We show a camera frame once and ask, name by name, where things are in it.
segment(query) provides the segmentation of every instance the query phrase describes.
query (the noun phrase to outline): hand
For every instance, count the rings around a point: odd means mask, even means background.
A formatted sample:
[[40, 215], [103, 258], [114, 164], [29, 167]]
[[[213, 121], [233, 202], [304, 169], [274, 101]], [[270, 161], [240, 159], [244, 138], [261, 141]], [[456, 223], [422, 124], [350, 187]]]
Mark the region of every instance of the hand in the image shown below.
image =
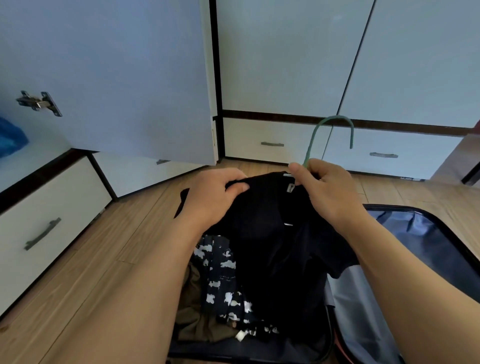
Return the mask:
[[315, 210], [344, 235], [348, 222], [365, 213], [355, 182], [342, 167], [323, 160], [309, 159], [307, 168], [298, 163], [288, 165], [295, 184], [305, 187]]
[[235, 197], [249, 189], [244, 182], [235, 183], [227, 189], [225, 185], [244, 178], [247, 178], [245, 173], [237, 168], [200, 172], [193, 181], [179, 217], [187, 217], [204, 232], [222, 219]]

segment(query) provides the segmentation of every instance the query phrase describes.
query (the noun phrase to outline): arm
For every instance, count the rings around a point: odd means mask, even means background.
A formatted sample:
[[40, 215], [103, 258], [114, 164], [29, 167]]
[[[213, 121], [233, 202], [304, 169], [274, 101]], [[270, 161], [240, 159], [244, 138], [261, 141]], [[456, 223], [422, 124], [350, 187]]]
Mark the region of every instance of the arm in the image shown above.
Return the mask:
[[[317, 212], [360, 261], [407, 363], [480, 363], [480, 304], [405, 248], [363, 208], [350, 174], [310, 159], [289, 165]], [[315, 179], [317, 173], [321, 180]]]
[[55, 363], [164, 363], [183, 275], [202, 233], [220, 221], [246, 183], [238, 169], [203, 171], [180, 215], [123, 284], [70, 338]]

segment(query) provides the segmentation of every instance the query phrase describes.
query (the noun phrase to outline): olive green fabric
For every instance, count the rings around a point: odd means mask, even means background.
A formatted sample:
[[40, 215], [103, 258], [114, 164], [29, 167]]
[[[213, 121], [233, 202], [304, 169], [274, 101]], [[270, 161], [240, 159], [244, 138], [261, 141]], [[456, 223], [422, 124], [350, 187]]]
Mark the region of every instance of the olive green fabric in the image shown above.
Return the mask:
[[183, 288], [175, 318], [175, 323], [181, 327], [178, 340], [217, 342], [235, 337], [238, 330], [217, 322], [215, 315], [200, 312], [201, 296], [200, 273], [192, 263], [189, 263], [183, 278]]

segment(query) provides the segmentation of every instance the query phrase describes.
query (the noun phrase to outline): person's left hand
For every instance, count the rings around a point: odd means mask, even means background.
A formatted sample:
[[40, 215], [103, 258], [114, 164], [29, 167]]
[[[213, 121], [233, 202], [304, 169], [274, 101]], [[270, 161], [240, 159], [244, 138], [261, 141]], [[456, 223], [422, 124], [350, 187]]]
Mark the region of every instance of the person's left hand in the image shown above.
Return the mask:
[[244, 178], [247, 178], [245, 173], [237, 168], [200, 172], [193, 181], [179, 217], [194, 221], [204, 232], [222, 219], [235, 197], [249, 189], [244, 182], [235, 183], [227, 189], [225, 185]]

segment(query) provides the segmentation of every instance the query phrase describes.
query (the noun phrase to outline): person's right hand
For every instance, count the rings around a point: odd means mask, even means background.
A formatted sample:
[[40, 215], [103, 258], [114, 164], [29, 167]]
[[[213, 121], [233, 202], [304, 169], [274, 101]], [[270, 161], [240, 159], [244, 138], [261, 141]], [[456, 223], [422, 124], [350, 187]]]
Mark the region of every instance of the person's right hand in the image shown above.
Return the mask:
[[366, 212], [355, 182], [350, 173], [336, 164], [312, 158], [307, 167], [298, 163], [288, 165], [295, 184], [305, 187], [315, 210], [343, 235], [348, 223]]

